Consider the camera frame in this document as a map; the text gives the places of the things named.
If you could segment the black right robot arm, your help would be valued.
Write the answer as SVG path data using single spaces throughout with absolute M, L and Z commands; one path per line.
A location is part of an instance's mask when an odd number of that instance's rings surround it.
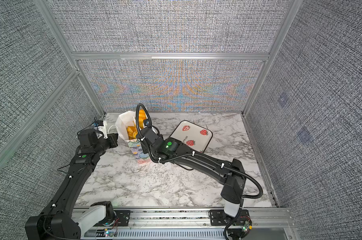
M 144 150 L 155 163 L 172 163 L 197 170 L 223 185 L 221 197 L 224 200 L 224 214 L 227 221 L 235 218 L 243 203 L 242 195 L 246 183 L 240 161 L 232 162 L 215 159 L 202 154 L 174 138 L 164 140 L 151 128 L 144 128 L 137 134 Z

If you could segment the floral white paper bag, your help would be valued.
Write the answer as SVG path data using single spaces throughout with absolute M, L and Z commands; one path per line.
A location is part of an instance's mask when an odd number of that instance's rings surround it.
M 149 154 L 144 153 L 144 149 L 139 139 L 136 112 L 127 111 L 120 114 L 112 123 L 107 121 L 107 132 L 117 133 L 119 139 L 127 144 L 139 165 L 146 164 L 151 161 Z

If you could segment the long fake bread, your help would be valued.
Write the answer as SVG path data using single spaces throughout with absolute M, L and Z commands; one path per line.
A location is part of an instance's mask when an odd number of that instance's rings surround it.
M 137 134 L 138 134 L 138 131 L 137 131 L 137 127 L 135 126 L 128 126 L 127 127 L 127 133 L 128 133 L 128 138 L 129 140 L 134 140 L 137 138 Z

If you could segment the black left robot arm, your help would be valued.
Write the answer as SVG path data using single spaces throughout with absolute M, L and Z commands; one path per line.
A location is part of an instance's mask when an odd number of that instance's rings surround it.
M 79 240 L 86 232 L 85 226 L 72 219 L 74 205 L 101 156 L 118 146 L 118 134 L 86 129 L 78 132 L 77 138 L 79 146 L 61 186 L 41 213 L 25 224 L 29 240 Z

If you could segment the fake croissant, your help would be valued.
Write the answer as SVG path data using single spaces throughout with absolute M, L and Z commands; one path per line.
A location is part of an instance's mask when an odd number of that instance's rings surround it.
M 139 110 L 139 127 L 142 130 L 144 128 L 144 121 L 147 119 L 147 115 L 143 109 Z

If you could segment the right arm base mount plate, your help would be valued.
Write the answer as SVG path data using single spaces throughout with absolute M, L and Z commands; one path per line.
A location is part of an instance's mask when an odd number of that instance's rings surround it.
M 208 216 L 212 226 L 225 226 L 233 217 L 227 216 L 224 213 L 224 209 L 210 210 Z M 233 223 L 234 226 L 249 226 L 252 224 L 252 220 L 249 215 L 249 211 L 242 209 L 240 216 Z

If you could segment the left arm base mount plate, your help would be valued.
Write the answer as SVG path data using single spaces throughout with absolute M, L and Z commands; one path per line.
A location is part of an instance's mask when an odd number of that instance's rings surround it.
M 127 227 L 129 225 L 130 218 L 131 218 L 130 210 L 116 210 L 115 218 L 110 224 L 107 224 L 106 226 L 110 229 L 118 227 Z

